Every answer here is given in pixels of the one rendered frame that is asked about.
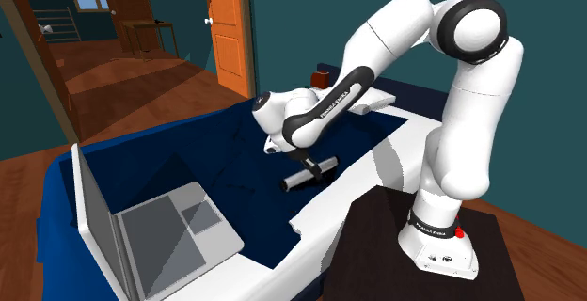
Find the grey open laptop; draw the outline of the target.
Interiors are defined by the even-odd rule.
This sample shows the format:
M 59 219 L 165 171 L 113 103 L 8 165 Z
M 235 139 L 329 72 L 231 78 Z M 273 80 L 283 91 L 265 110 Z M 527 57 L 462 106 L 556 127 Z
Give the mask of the grey open laptop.
M 78 231 L 118 301 L 164 301 L 242 250 L 198 182 L 113 214 L 78 145 L 71 159 Z

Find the white pillow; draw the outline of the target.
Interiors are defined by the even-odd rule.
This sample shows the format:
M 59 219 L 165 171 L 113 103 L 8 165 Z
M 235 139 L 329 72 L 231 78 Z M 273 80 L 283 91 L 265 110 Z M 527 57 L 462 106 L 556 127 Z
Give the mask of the white pillow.
M 395 101 L 396 97 L 394 95 L 371 87 L 348 108 L 348 111 L 357 115 L 366 115 L 372 111 L 391 105 Z

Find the bed with blue cover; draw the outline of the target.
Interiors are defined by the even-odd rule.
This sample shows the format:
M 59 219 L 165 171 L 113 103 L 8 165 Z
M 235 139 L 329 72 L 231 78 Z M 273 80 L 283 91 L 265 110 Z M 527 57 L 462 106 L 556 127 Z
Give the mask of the bed with blue cover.
M 198 182 L 244 241 L 243 255 L 276 267 L 299 242 L 291 220 L 322 186 L 285 193 L 279 182 L 298 169 L 284 154 L 265 154 L 252 101 L 84 148 L 114 212 Z M 49 166 L 37 221 L 42 301 L 118 301 L 76 223 L 69 154 Z

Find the red-brown box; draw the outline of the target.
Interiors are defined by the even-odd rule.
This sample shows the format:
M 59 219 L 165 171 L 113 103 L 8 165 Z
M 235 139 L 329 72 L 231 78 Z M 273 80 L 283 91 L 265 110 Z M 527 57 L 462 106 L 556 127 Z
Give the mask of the red-brown box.
M 310 85 L 319 89 L 326 89 L 330 85 L 329 77 L 328 71 L 316 71 L 310 77 Z

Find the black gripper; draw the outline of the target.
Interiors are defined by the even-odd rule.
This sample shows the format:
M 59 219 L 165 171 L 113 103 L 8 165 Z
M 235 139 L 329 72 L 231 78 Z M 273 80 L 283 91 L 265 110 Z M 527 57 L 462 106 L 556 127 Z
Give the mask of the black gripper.
M 317 181 L 323 179 L 321 168 L 310 158 L 306 149 L 295 149 L 287 153 L 292 160 L 299 161 L 310 173 L 313 174 Z

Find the orange door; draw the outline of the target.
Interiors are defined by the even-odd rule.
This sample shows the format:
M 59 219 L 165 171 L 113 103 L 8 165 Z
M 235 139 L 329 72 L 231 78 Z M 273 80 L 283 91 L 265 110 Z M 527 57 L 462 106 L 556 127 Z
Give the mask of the orange door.
M 218 83 L 250 98 L 242 0 L 207 0 Z

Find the brown side table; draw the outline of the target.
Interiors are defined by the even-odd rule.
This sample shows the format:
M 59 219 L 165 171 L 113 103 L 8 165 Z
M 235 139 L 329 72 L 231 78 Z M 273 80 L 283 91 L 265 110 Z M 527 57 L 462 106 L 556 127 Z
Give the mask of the brown side table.
M 137 48 L 137 51 L 139 52 L 143 62 L 146 62 L 146 58 L 144 57 L 145 50 L 142 47 L 140 37 L 138 35 L 139 29 L 153 29 L 153 30 L 155 30 L 158 35 L 158 38 L 159 38 L 159 40 L 158 40 L 159 45 L 160 45 L 161 49 L 164 50 L 165 45 L 164 45 L 161 29 L 162 28 L 169 28 L 171 31 L 172 39 L 173 39 L 173 45 L 174 45 L 176 57 L 180 57 L 178 47 L 177 47 L 177 41 L 176 41 L 176 37 L 175 37 L 173 23 L 163 22 L 160 20 L 151 20 L 151 21 L 150 20 L 128 20 L 128 21 L 121 21 L 121 25 L 125 29 L 125 33 L 126 33 L 126 36 L 127 36 L 132 53 L 135 52 L 135 49 L 134 49 L 134 46 L 131 41 L 131 33 L 134 34 L 135 41 L 136 41 L 136 48 Z

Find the dark robot stand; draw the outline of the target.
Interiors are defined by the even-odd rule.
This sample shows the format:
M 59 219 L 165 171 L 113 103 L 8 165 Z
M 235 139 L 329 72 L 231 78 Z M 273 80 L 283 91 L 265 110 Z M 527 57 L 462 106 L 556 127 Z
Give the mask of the dark robot stand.
M 326 275 L 324 301 L 525 301 L 492 214 L 459 211 L 478 257 L 476 279 L 419 270 L 397 242 L 414 197 L 375 186 L 352 202 Z

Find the silver cylinder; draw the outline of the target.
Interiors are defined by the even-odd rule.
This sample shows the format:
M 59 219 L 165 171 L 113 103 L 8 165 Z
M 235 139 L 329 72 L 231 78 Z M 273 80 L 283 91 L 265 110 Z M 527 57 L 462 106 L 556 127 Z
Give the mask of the silver cylinder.
M 323 178 L 324 175 L 329 172 L 330 170 L 334 169 L 338 164 L 339 164 L 339 158 L 337 156 L 332 156 L 329 157 L 327 159 L 325 159 L 324 161 L 320 162 L 320 163 L 316 163 L 316 165 L 318 165 L 322 172 L 323 172 Z M 289 192 L 290 190 L 292 190 L 293 188 L 295 188 L 296 186 L 299 186 L 305 182 L 309 182 L 315 180 L 315 177 L 313 176 L 312 173 L 310 173 L 305 167 L 294 173 L 293 175 L 284 178 L 280 184 L 279 187 L 281 190 L 285 191 L 285 192 Z

